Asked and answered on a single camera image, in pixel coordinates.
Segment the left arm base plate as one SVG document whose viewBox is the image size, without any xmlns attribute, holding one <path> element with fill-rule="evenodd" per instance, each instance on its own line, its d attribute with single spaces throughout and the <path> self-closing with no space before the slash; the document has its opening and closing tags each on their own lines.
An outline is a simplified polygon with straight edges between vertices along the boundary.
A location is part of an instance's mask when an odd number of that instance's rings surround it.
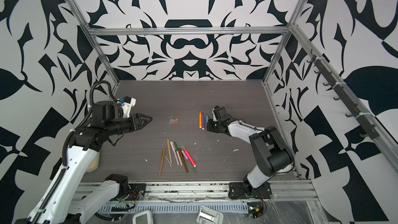
<svg viewBox="0 0 398 224">
<path fill-rule="evenodd" d="M 135 201 L 143 198 L 146 194 L 146 186 L 145 183 L 129 183 L 124 200 Z"/>
</svg>

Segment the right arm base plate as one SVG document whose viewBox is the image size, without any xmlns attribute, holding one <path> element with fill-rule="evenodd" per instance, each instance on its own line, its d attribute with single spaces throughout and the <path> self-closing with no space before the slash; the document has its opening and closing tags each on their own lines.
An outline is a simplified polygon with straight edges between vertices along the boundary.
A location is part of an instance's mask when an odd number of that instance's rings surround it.
<svg viewBox="0 0 398 224">
<path fill-rule="evenodd" d="M 249 182 L 229 183 L 228 196 L 230 199 L 270 199 L 272 195 L 271 186 L 265 182 L 258 188 L 253 188 Z"/>
</svg>

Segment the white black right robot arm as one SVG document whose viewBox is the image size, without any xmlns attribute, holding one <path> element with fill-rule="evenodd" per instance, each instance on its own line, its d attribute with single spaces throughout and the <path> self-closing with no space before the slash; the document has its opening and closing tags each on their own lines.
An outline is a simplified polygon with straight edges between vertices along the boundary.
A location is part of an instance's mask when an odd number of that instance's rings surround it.
<svg viewBox="0 0 398 224">
<path fill-rule="evenodd" d="M 277 174 L 294 169 L 294 156 L 276 127 L 256 127 L 242 119 L 233 118 L 222 106 L 212 110 L 213 119 L 206 124 L 207 131 L 222 133 L 250 144 L 256 166 L 244 177 L 247 192 L 259 189 Z"/>
</svg>

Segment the orange marker pen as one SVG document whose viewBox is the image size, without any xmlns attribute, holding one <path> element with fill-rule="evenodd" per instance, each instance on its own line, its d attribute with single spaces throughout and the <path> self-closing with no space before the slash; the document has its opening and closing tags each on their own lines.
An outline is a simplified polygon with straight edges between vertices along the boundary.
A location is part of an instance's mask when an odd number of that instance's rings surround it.
<svg viewBox="0 0 398 224">
<path fill-rule="evenodd" d="M 202 129 L 203 128 L 203 119 L 202 119 L 202 112 L 200 112 L 199 114 L 199 128 Z"/>
</svg>

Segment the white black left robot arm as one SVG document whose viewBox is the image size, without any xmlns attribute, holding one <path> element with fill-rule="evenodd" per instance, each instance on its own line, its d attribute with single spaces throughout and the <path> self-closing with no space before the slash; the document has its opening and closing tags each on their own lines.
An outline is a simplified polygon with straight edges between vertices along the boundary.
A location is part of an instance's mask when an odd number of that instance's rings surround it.
<svg viewBox="0 0 398 224">
<path fill-rule="evenodd" d="M 105 84 L 110 100 L 94 102 L 94 90 Z M 127 133 L 142 130 L 153 118 L 141 113 L 131 113 L 136 100 L 121 99 L 112 94 L 112 87 L 105 80 L 92 85 L 89 91 L 90 109 L 81 123 L 70 130 L 63 148 L 62 164 L 37 205 L 28 217 L 16 220 L 18 224 L 85 224 L 108 201 L 124 198 L 130 190 L 128 177 L 111 174 L 88 196 L 71 206 L 73 196 L 90 163 L 104 143 L 116 146 L 111 136 L 120 139 Z"/>
</svg>

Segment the purple marker pen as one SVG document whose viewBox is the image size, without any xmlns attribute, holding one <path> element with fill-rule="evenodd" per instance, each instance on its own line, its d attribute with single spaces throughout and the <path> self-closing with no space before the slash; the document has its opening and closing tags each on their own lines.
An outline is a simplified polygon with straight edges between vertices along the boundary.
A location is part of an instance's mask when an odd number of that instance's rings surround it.
<svg viewBox="0 0 398 224">
<path fill-rule="evenodd" d="M 204 113 L 201 113 L 201 124 L 202 124 L 202 130 L 205 130 L 206 121 L 205 121 L 205 114 Z"/>
</svg>

